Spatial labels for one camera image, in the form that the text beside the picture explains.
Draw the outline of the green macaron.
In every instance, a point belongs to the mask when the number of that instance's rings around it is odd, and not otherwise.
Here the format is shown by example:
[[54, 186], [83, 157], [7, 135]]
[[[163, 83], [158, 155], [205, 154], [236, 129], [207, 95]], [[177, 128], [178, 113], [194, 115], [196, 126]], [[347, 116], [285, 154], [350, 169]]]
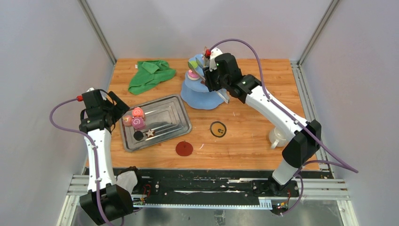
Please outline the green macaron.
[[191, 67], [194, 68], [194, 69], [198, 67], [198, 64], [197, 64], [196, 61], [189, 61], [189, 64], [190, 64]]

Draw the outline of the yellow black round coaster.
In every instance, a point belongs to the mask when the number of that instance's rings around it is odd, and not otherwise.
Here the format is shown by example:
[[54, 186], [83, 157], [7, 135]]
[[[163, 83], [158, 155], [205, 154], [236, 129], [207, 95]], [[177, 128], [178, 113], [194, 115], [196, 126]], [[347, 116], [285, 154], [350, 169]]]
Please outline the yellow black round coaster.
[[227, 132], [227, 127], [220, 121], [214, 121], [210, 124], [209, 130], [214, 137], [222, 138]]

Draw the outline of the pink swirl roll cake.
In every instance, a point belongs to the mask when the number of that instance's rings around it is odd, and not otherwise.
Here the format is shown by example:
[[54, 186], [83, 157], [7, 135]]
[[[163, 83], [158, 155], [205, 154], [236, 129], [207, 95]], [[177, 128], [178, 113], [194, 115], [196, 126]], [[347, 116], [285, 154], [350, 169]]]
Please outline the pink swirl roll cake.
[[145, 128], [145, 121], [142, 117], [133, 117], [131, 120], [131, 125], [136, 130], [141, 130]]

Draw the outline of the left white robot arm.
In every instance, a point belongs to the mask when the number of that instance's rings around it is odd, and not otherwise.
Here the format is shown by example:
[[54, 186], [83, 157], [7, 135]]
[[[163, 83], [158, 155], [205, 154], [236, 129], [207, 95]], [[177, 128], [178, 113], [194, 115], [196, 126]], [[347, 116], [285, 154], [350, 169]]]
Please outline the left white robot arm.
[[87, 194], [80, 197], [80, 206], [98, 226], [133, 213], [131, 194], [140, 194], [144, 181], [136, 168], [127, 168], [118, 183], [111, 159], [112, 127], [129, 111], [114, 92], [90, 88], [80, 100], [85, 109], [80, 114], [79, 131], [88, 150], [89, 184]]

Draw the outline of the steel rectangular tray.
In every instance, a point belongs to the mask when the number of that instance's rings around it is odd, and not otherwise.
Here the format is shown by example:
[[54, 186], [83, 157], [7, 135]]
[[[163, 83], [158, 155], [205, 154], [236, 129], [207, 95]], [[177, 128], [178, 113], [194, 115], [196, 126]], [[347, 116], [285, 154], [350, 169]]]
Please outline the steel rectangular tray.
[[[134, 152], [170, 139], [186, 135], [191, 132], [192, 124], [180, 95], [170, 95], [146, 103], [137, 107], [145, 113], [145, 128], [139, 130], [144, 134], [141, 141], [133, 138], [133, 133], [138, 131], [132, 126], [124, 126], [122, 119], [119, 121], [122, 143], [125, 151]], [[148, 129], [155, 131], [154, 137], [148, 138], [145, 132]]]

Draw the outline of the orange swirl roll cake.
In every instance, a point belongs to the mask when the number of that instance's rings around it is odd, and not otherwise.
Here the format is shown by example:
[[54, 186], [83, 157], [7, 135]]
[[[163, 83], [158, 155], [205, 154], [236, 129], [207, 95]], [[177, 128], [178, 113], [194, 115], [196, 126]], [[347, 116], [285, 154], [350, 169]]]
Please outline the orange swirl roll cake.
[[127, 127], [132, 126], [132, 120], [133, 120], [133, 117], [131, 115], [123, 116], [122, 124]]

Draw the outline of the white ceramic cup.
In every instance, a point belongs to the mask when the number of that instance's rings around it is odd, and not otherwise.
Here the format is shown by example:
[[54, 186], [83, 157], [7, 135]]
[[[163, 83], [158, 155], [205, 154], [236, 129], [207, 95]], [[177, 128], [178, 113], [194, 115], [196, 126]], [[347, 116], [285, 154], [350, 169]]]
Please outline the white ceramic cup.
[[289, 143], [289, 139], [277, 127], [274, 127], [270, 131], [269, 141], [271, 143], [271, 149], [275, 149], [277, 147], [284, 147]]

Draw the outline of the blue three-tier cake stand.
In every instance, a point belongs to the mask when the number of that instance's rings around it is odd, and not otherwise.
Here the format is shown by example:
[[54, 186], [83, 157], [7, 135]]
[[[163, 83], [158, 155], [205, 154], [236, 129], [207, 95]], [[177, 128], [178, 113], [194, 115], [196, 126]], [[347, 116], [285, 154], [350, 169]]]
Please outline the blue three-tier cake stand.
[[[205, 66], [209, 65], [209, 62], [204, 57], [203, 53], [196, 54], [188, 61], [195, 61], [195, 58], [198, 58], [201, 63], [205, 64]], [[215, 91], [210, 92], [208, 90], [201, 79], [197, 81], [189, 80], [187, 77], [188, 71], [185, 73], [185, 79], [182, 83], [182, 90], [180, 94], [183, 101], [185, 101], [190, 107], [199, 110], [212, 110], [224, 103], [224, 101]]]

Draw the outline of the white star cookie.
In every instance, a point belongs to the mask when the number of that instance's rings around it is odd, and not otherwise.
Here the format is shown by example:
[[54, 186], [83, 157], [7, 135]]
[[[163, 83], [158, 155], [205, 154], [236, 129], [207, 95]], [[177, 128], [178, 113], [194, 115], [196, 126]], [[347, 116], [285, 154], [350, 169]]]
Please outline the white star cookie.
[[148, 131], [145, 132], [145, 135], [146, 135], [148, 138], [154, 137], [155, 131], [152, 130], [152, 129], [148, 129]]

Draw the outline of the pink frosted donut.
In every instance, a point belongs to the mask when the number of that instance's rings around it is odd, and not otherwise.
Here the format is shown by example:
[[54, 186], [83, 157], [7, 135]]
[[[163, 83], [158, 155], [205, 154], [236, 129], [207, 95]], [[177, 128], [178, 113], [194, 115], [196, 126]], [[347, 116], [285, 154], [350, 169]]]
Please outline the pink frosted donut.
[[187, 77], [188, 77], [189, 80], [192, 80], [192, 81], [200, 80], [200, 77], [195, 72], [193, 72], [192, 70], [189, 70], [187, 72]]

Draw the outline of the salmon swirl roll cake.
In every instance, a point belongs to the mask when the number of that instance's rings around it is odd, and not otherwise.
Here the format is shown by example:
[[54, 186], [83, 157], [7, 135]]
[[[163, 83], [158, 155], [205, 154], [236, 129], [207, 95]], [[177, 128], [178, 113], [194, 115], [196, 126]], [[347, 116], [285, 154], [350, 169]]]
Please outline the salmon swirl roll cake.
[[140, 117], [143, 119], [145, 118], [145, 113], [144, 113], [143, 109], [140, 107], [133, 108], [133, 110], [131, 111], [131, 114], [132, 114], [133, 118], [136, 118], [136, 117]]

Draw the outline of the black round cookie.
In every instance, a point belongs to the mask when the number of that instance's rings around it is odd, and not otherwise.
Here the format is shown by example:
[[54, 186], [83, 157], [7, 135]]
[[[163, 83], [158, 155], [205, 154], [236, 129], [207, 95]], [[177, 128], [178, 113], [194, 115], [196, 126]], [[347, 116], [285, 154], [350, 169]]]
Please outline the black round cookie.
[[135, 132], [133, 133], [133, 138], [134, 138], [136, 141], [141, 141], [141, 140], [144, 138], [144, 134], [143, 134], [142, 131], [135, 131]]

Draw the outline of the steel serving tongs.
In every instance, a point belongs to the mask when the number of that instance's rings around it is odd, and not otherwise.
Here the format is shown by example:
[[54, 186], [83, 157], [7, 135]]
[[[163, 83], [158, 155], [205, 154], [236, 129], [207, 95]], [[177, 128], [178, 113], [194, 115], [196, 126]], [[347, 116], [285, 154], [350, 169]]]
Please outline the steel serving tongs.
[[[205, 68], [205, 64], [203, 64], [203, 63], [201, 63], [201, 61], [198, 59], [198, 58], [195, 58], [195, 61], [197, 62], [197, 64], [198, 64], [198, 67], [197, 68], [192, 68], [191, 67], [191, 65], [189, 64], [189, 61], [188, 61], [188, 67], [189, 67], [189, 69], [190, 70], [192, 70], [193, 72], [195, 72], [199, 77], [200, 77], [200, 79], [204, 82], [204, 84], [208, 87], [208, 85], [207, 85], [207, 81], [206, 81], [206, 77], [205, 77], [205, 72], [204, 72], [204, 68]], [[217, 90], [217, 91], [215, 91], [217, 94], [218, 94], [218, 96], [225, 102], [225, 103], [229, 103], [230, 102], [230, 98], [228, 97], [228, 95], [227, 95], [227, 92], [226, 91], [223, 91], [222, 89], [220, 89], [220, 90]]]

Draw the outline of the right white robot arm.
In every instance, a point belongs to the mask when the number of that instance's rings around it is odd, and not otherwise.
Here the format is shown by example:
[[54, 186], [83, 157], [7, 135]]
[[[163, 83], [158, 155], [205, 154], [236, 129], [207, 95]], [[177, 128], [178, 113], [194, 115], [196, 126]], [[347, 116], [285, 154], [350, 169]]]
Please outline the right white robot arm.
[[269, 183], [273, 195], [283, 195], [291, 178], [320, 149], [317, 141], [321, 138], [321, 124], [293, 113], [274, 98], [259, 79], [251, 74], [243, 75], [232, 54], [207, 51], [203, 60], [205, 66], [202, 71], [209, 91], [227, 90], [231, 97], [262, 114], [287, 140], [288, 144], [282, 151], [283, 159], [273, 171]]

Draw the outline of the red round coaster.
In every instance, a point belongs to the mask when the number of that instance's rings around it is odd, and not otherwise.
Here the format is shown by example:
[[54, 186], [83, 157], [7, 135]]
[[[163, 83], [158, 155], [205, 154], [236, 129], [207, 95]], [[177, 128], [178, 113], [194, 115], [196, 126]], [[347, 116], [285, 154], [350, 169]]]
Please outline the red round coaster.
[[175, 151], [179, 156], [189, 156], [193, 152], [193, 146], [186, 141], [181, 141], [176, 145]]

